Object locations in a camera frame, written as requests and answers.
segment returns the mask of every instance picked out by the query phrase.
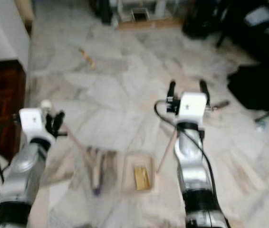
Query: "silver robot arm segment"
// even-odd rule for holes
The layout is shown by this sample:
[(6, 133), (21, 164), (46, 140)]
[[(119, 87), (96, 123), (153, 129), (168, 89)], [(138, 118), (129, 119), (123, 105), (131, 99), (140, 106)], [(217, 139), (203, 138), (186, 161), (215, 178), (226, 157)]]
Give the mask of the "silver robot arm segment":
[(201, 93), (184, 93), (180, 99), (174, 95), (175, 82), (167, 94), (167, 112), (176, 115), (178, 138), (174, 147), (178, 161), (178, 179), (186, 212), (187, 228), (229, 228), (215, 193), (212, 170), (203, 152), (204, 130), (202, 119), (210, 106), (206, 83), (200, 82)]
[(46, 166), (47, 153), (58, 136), (64, 113), (54, 117), (41, 109), (19, 112), (28, 145), (13, 159), (0, 194), (0, 228), (25, 228)]

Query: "marble floor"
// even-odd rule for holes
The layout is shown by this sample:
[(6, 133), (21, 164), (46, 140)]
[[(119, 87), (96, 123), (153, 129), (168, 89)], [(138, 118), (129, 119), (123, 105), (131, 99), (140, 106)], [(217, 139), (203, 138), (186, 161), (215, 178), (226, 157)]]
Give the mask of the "marble floor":
[[(153, 112), (170, 80), (177, 91), (198, 91), (207, 81), (211, 103), (225, 109), (205, 115), (204, 149), (213, 166), (220, 205), (232, 228), (269, 228), (269, 119), (256, 126), (257, 112), (229, 93), (226, 76), (254, 64), (217, 36), (190, 40), (180, 28), (119, 32), (103, 26), (83, 0), (38, 0), (33, 30), (28, 101), (51, 99), (66, 112), (66, 123), (85, 146), (119, 154), (151, 154), (158, 164), (173, 130)], [(95, 61), (92, 70), (78, 49)], [(169, 154), (156, 190), (137, 196), (117, 189), (93, 197), (85, 161), (69, 138), (51, 149), (33, 207), (32, 228), (184, 227), (184, 210)]]

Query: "black furniture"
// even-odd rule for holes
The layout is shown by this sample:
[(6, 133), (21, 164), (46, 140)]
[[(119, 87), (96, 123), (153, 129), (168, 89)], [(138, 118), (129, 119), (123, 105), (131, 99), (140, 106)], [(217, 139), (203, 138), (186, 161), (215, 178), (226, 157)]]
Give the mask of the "black furniture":
[(256, 122), (269, 116), (269, 20), (256, 25), (249, 24), (246, 16), (259, 7), (269, 10), (265, 0), (223, 0), (219, 12), (227, 10), (221, 23), (222, 35), (217, 43), (220, 47), (224, 38), (242, 46), (260, 61), (257, 66), (241, 66), (229, 76), (228, 88), (248, 109), (265, 110), (267, 113)]
[(215, 30), (217, 20), (214, 12), (217, 0), (196, 0), (191, 3), (182, 32), (190, 38), (206, 38)]
[(104, 25), (111, 25), (112, 10), (110, 0), (89, 0), (89, 6)]

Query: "wooden stick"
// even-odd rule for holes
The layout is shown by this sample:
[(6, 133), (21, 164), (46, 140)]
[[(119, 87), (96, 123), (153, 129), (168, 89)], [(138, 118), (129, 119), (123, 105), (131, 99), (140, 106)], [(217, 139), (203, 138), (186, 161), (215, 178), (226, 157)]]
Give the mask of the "wooden stick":
[(96, 68), (96, 64), (95, 62), (92, 60), (92, 58), (81, 48), (79, 48), (79, 52), (83, 55), (84, 59), (86, 61), (88, 61), (88, 63), (90, 64), (91, 69), (95, 69)]
[(73, 135), (72, 131), (67, 127), (65, 123), (62, 124), (62, 127), (68, 133), (68, 137), (76, 144), (78, 150), (83, 152), (84, 158), (87, 161), (90, 167), (94, 167), (95, 163), (88, 151), (82, 146), (82, 144), (77, 140), (77, 138)]
[(171, 136), (171, 138), (170, 138), (170, 140), (169, 140), (169, 142), (168, 142), (168, 145), (167, 145), (166, 150), (164, 152), (164, 155), (163, 155), (163, 157), (161, 159), (161, 162), (160, 162), (160, 164), (159, 164), (159, 166), (158, 166), (158, 168), (156, 170), (157, 174), (160, 172), (160, 169), (161, 169), (161, 167), (163, 165), (163, 162), (165, 160), (166, 155), (168, 154), (169, 151), (173, 150), (173, 146), (174, 146), (176, 140), (177, 140), (177, 130), (175, 129), (172, 136)]

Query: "white marble tile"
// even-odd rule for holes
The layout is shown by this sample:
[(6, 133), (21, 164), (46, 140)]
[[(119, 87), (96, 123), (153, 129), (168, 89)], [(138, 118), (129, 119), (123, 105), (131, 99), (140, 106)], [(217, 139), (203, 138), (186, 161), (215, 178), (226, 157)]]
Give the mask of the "white marble tile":
[[(120, 57), (121, 54), (121, 46), (122, 46), (122, 36), (123, 33), (120, 33), (116, 30), (114, 30), (110, 26), (102, 25), (100, 23), (95, 24), (91, 30), (91, 37), (89, 39), (91, 40), (97, 40), (101, 45), (107, 45), (111, 47), (115, 47), (114, 53), (118, 54), (115, 55), (112, 53), (112, 56), (109, 57)], [(99, 53), (105, 52), (104, 50), (99, 49)]]
[(86, 40), (83, 42), (81, 47), (92, 57), (104, 57), (112, 59), (123, 58), (121, 49), (107, 42), (105, 43), (95, 39)]
[(58, 184), (52, 184), (49, 186), (49, 206), (48, 210), (51, 210), (62, 198), (65, 197), (71, 180), (62, 181)]
[(49, 77), (33, 77), (30, 81), (30, 105), (33, 107), (39, 106), (44, 99), (72, 100), (77, 94), (77, 88), (56, 73)]
[(41, 178), (42, 185), (61, 182), (74, 175), (75, 147), (70, 141), (58, 140), (48, 153), (46, 167)]
[(64, 79), (73, 86), (88, 89), (98, 79), (98, 76), (96, 74), (88, 74), (80, 71), (65, 73)]
[(217, 134), (225, 134), (221, 144), (232, 140), (233, 146), (254, 162), (269, 141), (269, 125), (265, 131), (260, 131), (250, 113), (239, 106), (234, 98), (230, 97), (229, 100), (230, 106), (209, 114), (205, 119), (206, 129), (208, 126), (218, 128)]
[(123, 85), (131, 97), (138, 96), (147, 83), (147, 78), (140, 71), (123, 73)]
[[(164, 155), (167, 144), (172, 134), (173, 134), (173, 128), (164, 123), (159, 124), (154, 149), (152, 150), (156, 167), (158, 167), (160, 164), (160, 161)], [(176, 178), (175, 172), (177, 169), (177, 160), (175, 160), (173, 151), (170, 151), (168, 153), (167, 158), (164, 161), (162, 167), (163, 169), (161, 170), (161, 172), (163, 172), (166, 176)]]
[(246, 227), (269, 228), (269, 191), (262, 191), (234, 203)]
[(121, 33), (121, 52), (123, 55), (141, 54), (146, 51), (145, 47), (138, 39), (133, 36), (132, 32)]
[(54, 39), (55, 53), (52, 55), (47, 66), (47, 72), (69, 71), (76, 68), (79, 64), (85, 63), (83, 56), (79, 52), (79, 45), (71, 41)]
[(49, 188), (40, 188), (32, 206), (28, 228), (46, 228), (48, 223)]
[(231, 147), (234, 147), (235, 145), (229, 129), (218, 128), (206, 124), (203, 146), (206, 153), (211, 155), (219, 155), (226, 152), (231, 152)]
[(49, 66), (51, 59), (54, 56), (54, 47), (47, 48), (43, 47), (41, 50), (38, 50), (38, 47), (35, 47), (36, 51), (31, 55), (30, 69), (31, 71), (40, 71), (46, 69)]
[(127, 94), (113, 77), (101, 77), (87, 91), (87, 95), (97, 103), (115, 110), (127, 108)]
[(148, 112), (137, 128), (132, 141), (128, 145), (130, 151), (153, 151), (156, 136), (158, 134), (160, 121), (155, 117), (153, 112)]
[(126, 149), (140, 128), (144, 113), (128, 108), (124, 112), (100, 109), (77, 132), (86, 145)]
[(52, 105), (55, 110), (64, 111), (64, 122), (73, 133), (77, 133), (80, 126), (100, 109), (87, 100), (52, 100)]
[(177, 178), (172, 179), (162, 173), (157, 182), (159, 189), (156, 191), (159, 193), (144, 195), (140, 199), (141, 213), (147, 221), (157, 220), (159, 226), (168, 221), (171, 227), (184, 227), (185, 211)]
[(125, 72), (128, 69), (127, 59), (125, 58), (105, 58), (100, 55), (100, 57), (92, 56), (92, 59), (96, 64), (95, 69), (91, 69), (86, 64), (82, 64), (76, 67), (74, 71), (82, 70), (88, 74), (118, 77), (120, 73)]
[(91, 196), (88, 173), (80, 154), (74, 151), (75, 172), (70, 183), (70, 187), (52, 209), (61, 217), (66, 217), (73, 226), (90, 222), (91, 214), (88, 207)]
[(247, 195), (267, 188), (246, 158), (232, 145), (229, 151), (214, 157), (209, 155), (209, 159), (213, 166), (220, 203), (232, 204)]
[(216, 52), (238, 65), (254, 65), (257, 63), (257, 60), (248, 55), (241, 47), (233, 44), (230, 39), (225, 39), (222, 46), (217, 49)]

